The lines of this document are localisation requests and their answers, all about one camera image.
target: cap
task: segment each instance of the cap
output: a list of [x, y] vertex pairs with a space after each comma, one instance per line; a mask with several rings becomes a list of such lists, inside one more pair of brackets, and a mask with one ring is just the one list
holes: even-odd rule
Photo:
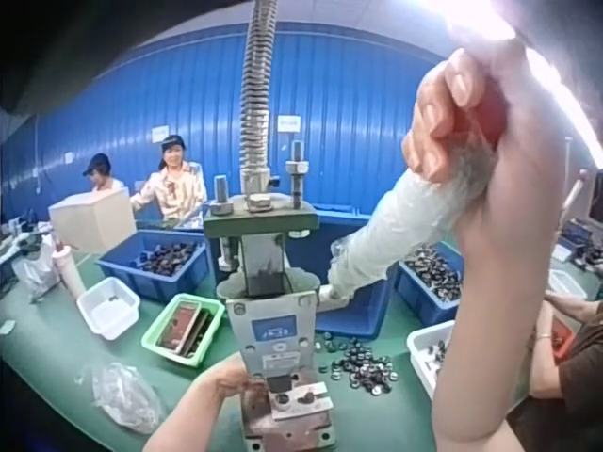
[[171, 146], [179, 144], [182, 149], [185, 149], [185, 141], [179, 135], [169, 135], [161, 141], [161, 151], [166, 152]]
[[88, 167], [83, 172], [83, 175], [90, 176], [95, 170], [103, 174], [109, 174], [111, 172], [111, 162], [109, 162], [109, 157], [103, 153], [96, 154], [90, 159]]

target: blue corrugated wall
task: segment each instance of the blue corrugated wall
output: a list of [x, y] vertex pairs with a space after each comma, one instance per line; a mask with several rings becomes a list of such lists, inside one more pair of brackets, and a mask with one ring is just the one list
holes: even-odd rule
[[[202, 163], [210, 196], [216, 174], [227, 174], [238, 190], [245, 33], [246, 25], [223, 26], [134, 49], [71, 103], [30, 119], [2, 152], [3, 210], [12, 217], [32, 207], [47, 218], [48, 205], [90, 189], [81, 173], [99, 152], [133, 190], [156, 170], [160, 151], [151, 129], [164, 124], [183, 136], [187, 158]], [[272, 172], [284, 176], [280, 189], [289, 190], [289, 143], [302, 139], [307, 200], [371, 212], [405, 170], [400, 143], [418, 83], [437, 60], [357, 30], [280, 24], [269, 136]], [[301, 116], [301, 133], [277, 134], [279, 114]], [[65, 164], [69, 152], [74, 160]]]

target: worker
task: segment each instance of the worker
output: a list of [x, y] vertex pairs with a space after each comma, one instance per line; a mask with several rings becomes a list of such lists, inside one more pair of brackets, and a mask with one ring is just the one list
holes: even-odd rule
[[139, 193], [131, 198], [135, 211], [157, 200], [164, 219], [185, 219], [207, 201], [201, 165], [184, 160], [185, 142], [170, 135], [161, 142], [159, 172], [151, 174]]
[[[519, 452], [505, 417], [546, 290], [562, 209], [563, 115], [533, 78], [519, 40], [459, 39], [467, 50], [454, 52], [419, 85], [402, 143], [409, 170], [433, 183], [449, 180], [454, 150], [491, 152], [476, 133], [497, 156], [484, 195], [455, 228], [463, 295], [433, 398], [432, 429], [439, 451]], [[229, 360], [201, 375], [145, 450], [207, 450], [223, 397], [246, 382], [240, 370]], [[216, 391], [211, 380], [228, 381], [232, 391]], [[602, 397], [602, 388], [595, 385], [593, 396]]]
[[125, 186], [122, 181], [111, 175], [111, 162], [103, 153], [98, 153], [90, 159], [83, 175], [88, 176], [92, 182], [92, 191], [113, 190]]
[[[530, 396], [508, 416], [526, 452], [603, 450], [603, 303], [547, 292], [531, 357]], [[582, 327], [555, 364], [553, 307]]]

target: workbench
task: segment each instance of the workbench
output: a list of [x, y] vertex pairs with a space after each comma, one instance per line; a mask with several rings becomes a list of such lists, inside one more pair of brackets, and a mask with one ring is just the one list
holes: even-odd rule
[[[103, 279], [94, 256], [76, 254], [76, 260], [86, 287]], [[569, 265], [554, 267], [568, 271], [590, 298], [595, 296], [599, 287], [597, 277]], [[208, 278], [197, 293], [212, 297], [213, 292], [213, 282]], [[0, 337], [2, 358], [39, 397], [96, 443], [118, 452], [140, 451], [146, 437], [120, 428], [93, 406], [91, 367], [115, 361], [135, 366], [171, 410], [199, 372], [236, 351], [227, 321], [217, 333], [201, 369], [182, 367], [143, 349], [140, 338], [162, 308], [144, 300], [140, 304], [139, 322], [114, 342], [107, 342], [90, 332], [75, 301], [63, 287], [50, 291], [42, 302], [29, 304], [19, 283], [0, 301], [0, 325], [8, 319], [16, 321], [14, 330]], [[421, 325], [405, 303], [394, 294], [381, 335], [372, 343], [375, 355], [391, 356], [399, 373], [391, 394], [374, 397], [365, 391], [352, 390], [347, 379], [331, 381], [324, 376], [335, 405], [337, 450], [435, 450], [432, 404], [410, 364], [406, 347], [408, 334], [419, 328]], [[335, 356], [339, 355], [322, 351], [316, 355], [316, 365], [329, 364]], [[83, 384], [77, 384], [82, 375], [87, 378]], [[244, 452], [237, 397], [227, 400], [220, 413], [209, 450]]]

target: green tray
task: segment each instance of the green tray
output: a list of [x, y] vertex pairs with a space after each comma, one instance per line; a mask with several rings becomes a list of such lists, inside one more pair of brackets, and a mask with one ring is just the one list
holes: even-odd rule
[[[180, 301], [201, 304], [203, 308], [207, 309], [209, 313], [213, 315], [212, 321], [205, 332], [204, 338], [197, 347], [195, 354], [190, 358], [176, 355], [175, 353], [172, 353], [163, 347], [157, 346], [157, 340], [159, 339], [161, 332], [165, 329], [168, 321], [170, 321], [171, 315], [175, 311], [176, 306]], [[146, 349], [151, 350], [157, 355], [161, 355], [168, 360], [172, 360], [189, 367], [199, 367], [201, 362], [204, 360], [205, 353], [207, 353], [209, 346], [214, 340], [214, 334], [220, 326], [220, 322], [224, 316], [224, 311], [224, 305], [215, 299], [205, 299], [203, 297], [195, 297], [189, 294], [176, 295], [173, 299], [171, 299], [170, 304], [168, 304], [161, 314], [155, 319], [155, 322], [153, 322], [153, 325], [149, 327], [149, 330], [144, 333], [140, 342]]]

